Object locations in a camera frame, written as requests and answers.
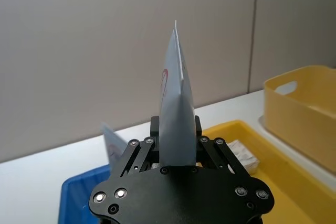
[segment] black metal bracket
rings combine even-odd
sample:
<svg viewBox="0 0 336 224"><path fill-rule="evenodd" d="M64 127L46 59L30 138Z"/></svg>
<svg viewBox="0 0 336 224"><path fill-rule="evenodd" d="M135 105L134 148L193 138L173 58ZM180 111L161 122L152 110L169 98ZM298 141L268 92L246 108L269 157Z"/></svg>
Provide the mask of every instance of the black metal bracket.
<svg viewBox="0 0 336 224"><path fill-rule="evenodd" d="M151 169L159 162L159 117L152 117L150 137L131 140L110 178L91 193L89 208L101 223L262 223L274 206L269 187L246 172L224 139L202 136L199 120L202 167Z"/></svg>

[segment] yellow plastic basket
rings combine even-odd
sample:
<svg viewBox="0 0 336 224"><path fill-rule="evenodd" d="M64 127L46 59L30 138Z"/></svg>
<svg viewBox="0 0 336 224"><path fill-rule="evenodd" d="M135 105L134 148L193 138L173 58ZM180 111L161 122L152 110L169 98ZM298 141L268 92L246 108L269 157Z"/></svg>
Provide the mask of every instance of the yellow plastic basket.
<svg viewBox="0 0 336 224"><path fill-rule="evenodd" d="M336 70L303 67L264 86L267 130L336 174Z"/></svg>
<svg viewBox="0 0 336 224"><path fill-rule="evenodd" d="M227 143L240 140L259 160L253 174L271 189L275 205L264 224L335 224L335 193L267 142L247 124L232 121L203 131Z"/></svg>

